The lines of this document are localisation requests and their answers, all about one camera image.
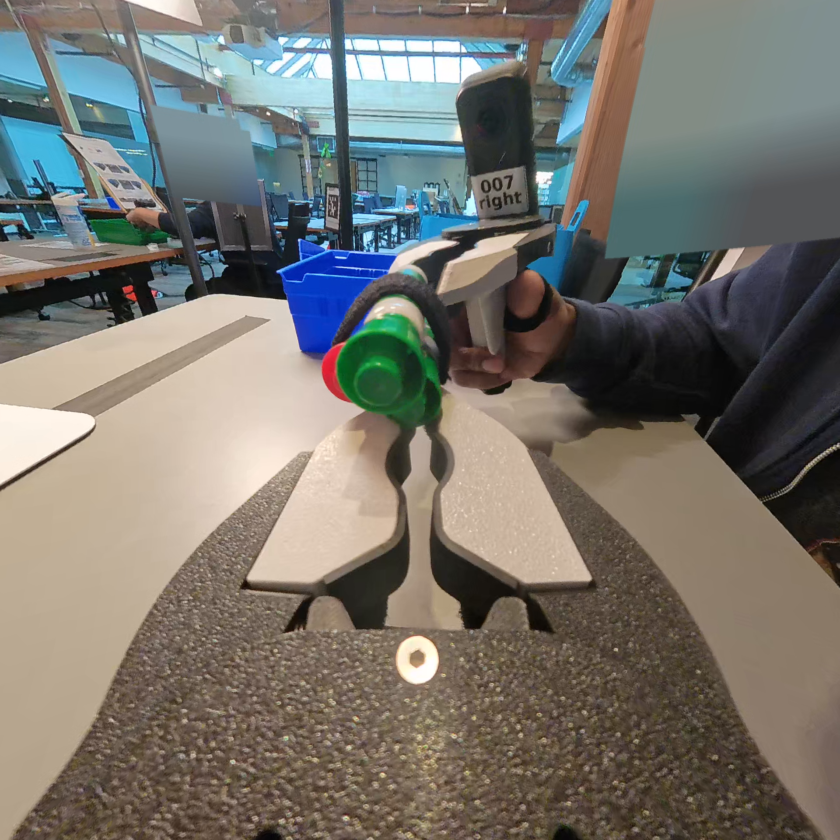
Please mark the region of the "wooden roof beam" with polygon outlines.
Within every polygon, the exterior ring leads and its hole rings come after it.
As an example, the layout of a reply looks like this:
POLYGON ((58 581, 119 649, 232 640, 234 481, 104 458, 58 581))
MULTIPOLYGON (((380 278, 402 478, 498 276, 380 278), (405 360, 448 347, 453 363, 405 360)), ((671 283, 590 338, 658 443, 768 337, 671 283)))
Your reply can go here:
POLYGON ((563 224, 587 201, 584 225, 606 242, 645 39, 655 3, 617 1, 606 17, 605 36, 567 193, 563 224))

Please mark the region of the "person's right forearm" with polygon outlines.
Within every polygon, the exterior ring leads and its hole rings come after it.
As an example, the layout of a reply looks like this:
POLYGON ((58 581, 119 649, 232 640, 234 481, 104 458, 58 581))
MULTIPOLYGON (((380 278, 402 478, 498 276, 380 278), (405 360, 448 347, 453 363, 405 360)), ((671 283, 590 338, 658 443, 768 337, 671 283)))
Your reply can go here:
POLYGON ((766 354, 770 300, 790 254, 772 246, 678 303, 632 310, 571 301, 571 324, 549 329, 560 347, 532 378, 626 413, 721 416, 730 403, 756 403, 776 374, 766 354))

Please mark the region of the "white sign board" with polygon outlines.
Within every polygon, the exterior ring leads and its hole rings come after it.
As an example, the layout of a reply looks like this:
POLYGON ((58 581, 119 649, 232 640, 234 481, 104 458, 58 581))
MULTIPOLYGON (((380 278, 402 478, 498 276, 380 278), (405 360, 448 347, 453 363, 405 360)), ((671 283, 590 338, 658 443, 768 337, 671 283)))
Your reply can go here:
POLYGON ((71 149, 96 172, 103 188, 120 211, 128 213, 144 207, 166 212, 160 198, 150 185, 134 171, 110 142, 63 131, 62 137, 71 149))

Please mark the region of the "blue plastic bin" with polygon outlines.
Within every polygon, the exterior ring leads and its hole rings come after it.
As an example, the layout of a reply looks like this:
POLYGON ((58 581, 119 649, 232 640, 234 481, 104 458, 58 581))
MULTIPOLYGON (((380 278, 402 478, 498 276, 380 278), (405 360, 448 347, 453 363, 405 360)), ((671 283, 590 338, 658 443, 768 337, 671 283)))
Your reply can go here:
POLYGON ((363 289, 389 272, 395 257, 326 249, 281 268, 278 274, 300 351, 326 353, 351 304, 363 289))

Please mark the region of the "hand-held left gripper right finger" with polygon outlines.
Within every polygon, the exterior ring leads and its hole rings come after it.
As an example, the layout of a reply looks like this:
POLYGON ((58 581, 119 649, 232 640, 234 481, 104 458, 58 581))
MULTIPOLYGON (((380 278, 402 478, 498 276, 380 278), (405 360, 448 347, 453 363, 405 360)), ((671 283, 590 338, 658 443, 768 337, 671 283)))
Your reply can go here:
POLYGON ((444 394, 431 426, 433 524, 468 564, 523 593, 580 589, 592 575, 526 445, 444 394))

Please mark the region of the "black lamp pole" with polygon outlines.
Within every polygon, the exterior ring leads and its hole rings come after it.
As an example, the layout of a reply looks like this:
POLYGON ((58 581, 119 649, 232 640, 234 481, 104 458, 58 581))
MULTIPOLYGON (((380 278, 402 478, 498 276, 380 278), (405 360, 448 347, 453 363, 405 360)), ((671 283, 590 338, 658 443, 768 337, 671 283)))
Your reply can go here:
POLYGON ((344 1, 328 1, 328 8, 335 152, 339 186, 339 241, 341 249, 352 250, 354 248, 354 232, 344 1))

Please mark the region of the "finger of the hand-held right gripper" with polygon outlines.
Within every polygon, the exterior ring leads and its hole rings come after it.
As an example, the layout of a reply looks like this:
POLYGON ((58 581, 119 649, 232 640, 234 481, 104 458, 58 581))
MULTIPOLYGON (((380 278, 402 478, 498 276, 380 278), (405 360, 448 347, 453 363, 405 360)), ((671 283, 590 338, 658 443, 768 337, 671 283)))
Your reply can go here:
POLYGON ((553 252, 555 226, 481 239, 462 255, 449 260, 437 283, 446 306, 492 297, 526 266, 553 252))
POLYGON ((445 265, 463 253, 456 240, 424 240, 403 248, 392 262, 392 274, 420 272, 429 285, 438 284, 445 265))

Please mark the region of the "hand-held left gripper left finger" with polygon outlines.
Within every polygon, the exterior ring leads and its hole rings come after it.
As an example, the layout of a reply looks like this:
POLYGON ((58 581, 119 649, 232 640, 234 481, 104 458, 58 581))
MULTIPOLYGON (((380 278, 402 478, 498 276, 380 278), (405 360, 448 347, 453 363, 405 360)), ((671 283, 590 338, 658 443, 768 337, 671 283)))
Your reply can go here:
POLYGON ((354 417, 325 437, 249 570, 248 587, 319 594, 393 549, 406 532, 397 463, 409 441, 385 417, 354 417))

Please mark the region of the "green dry erase marker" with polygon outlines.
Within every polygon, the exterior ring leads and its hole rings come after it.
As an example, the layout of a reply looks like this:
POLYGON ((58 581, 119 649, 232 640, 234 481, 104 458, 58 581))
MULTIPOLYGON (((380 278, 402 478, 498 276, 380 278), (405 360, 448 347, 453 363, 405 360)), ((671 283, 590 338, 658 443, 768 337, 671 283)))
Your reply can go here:
POLYGON ((442 412, 440 349, 420 306, 404 295, 357 299, 360 321, 342 326, 337 375, 351 402, 405 428, 434 424, 442 412))

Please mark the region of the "black bag blue trim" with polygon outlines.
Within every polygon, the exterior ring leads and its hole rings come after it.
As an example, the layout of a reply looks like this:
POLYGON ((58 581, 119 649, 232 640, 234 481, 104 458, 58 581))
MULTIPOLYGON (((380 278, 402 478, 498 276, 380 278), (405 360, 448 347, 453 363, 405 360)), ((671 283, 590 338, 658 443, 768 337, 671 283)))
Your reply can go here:
POLYGON ((589 204, 580 201, 568 226, 556 227, 552 255, 536 259, 528 267, 563 298, 598 303, 613 294, 627 258, 607 258, 606 243, 583 226, 589 204))

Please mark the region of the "green plastic bin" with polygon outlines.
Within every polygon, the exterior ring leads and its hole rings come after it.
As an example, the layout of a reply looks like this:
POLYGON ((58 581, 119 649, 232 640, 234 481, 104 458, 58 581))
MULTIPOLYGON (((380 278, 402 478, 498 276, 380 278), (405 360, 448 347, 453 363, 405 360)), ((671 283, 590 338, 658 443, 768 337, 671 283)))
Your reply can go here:
POLYGON ((165 246, 169 241, 166 232, 157 228, 140 228, 124 217, 93 218, 91 230, 98 242, 109 245, 165 246))

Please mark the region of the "wooden office table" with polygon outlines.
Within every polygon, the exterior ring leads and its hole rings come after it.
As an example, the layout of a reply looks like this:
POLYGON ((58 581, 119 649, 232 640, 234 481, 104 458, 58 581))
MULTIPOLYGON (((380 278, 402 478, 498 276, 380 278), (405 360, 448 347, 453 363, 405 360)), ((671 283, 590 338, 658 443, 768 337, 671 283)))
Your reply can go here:
POLYGON ((174 240, 157 249, 119 244, 62 248, 53 240, 35 239, 4 242, 1 255, 2 316, 34 311, 44 319, 48 306, 102 294, 121 324, 134 318, 127 287, 142 316, 157 312, 151 265, 182 257, 183 247, 174 240))

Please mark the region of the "red dry erase marker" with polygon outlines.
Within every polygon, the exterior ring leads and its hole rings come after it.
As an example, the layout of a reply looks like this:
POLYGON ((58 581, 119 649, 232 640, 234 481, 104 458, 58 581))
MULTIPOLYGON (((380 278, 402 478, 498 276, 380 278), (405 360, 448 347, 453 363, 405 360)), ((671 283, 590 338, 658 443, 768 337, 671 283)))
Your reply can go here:
POLYGON ((337 375, 337 362, 343 349, 344 342, 334 344, 324 354, 321 363, 322 380, 330 393, 343 402, 350 403, 351 399, 345 395, 337 375))

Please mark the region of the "white stand base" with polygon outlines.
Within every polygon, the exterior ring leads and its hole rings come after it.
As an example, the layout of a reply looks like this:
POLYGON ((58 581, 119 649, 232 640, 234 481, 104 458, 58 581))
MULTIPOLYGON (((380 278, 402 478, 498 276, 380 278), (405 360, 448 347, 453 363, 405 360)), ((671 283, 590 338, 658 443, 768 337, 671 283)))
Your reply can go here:
POLYGON ((1 488, 36 469, 91 434, 87 413, 1 405, 1 488))

